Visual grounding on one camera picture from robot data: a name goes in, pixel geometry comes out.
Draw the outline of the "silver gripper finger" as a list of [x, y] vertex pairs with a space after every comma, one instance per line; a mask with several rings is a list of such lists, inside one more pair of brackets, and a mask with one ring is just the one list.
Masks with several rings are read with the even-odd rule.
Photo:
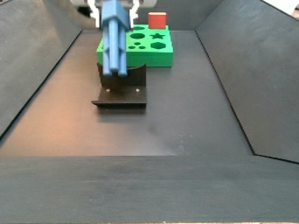
[[135, 24], [135, 20], [138, 19], [138, 9], [139, 9], [140, 3], [139, 0], [132, 0], [132, 8], [128, 11], [130, 14], [130, 24]]
[[100, 8], [102, 2], [100, 0], [88, 0], [88, 7], [91, 8], [90, 15], [95, 18], [96, 27], [100, 27]]

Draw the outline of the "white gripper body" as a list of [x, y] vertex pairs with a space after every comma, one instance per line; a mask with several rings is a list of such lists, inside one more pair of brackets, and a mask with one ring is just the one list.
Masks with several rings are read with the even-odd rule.
[[70, 0], [75, 6], [88, 6], [88, 7], [118, 7], [131, 9], [136, 8], [154, 8], [156, 5], [156, 0]]

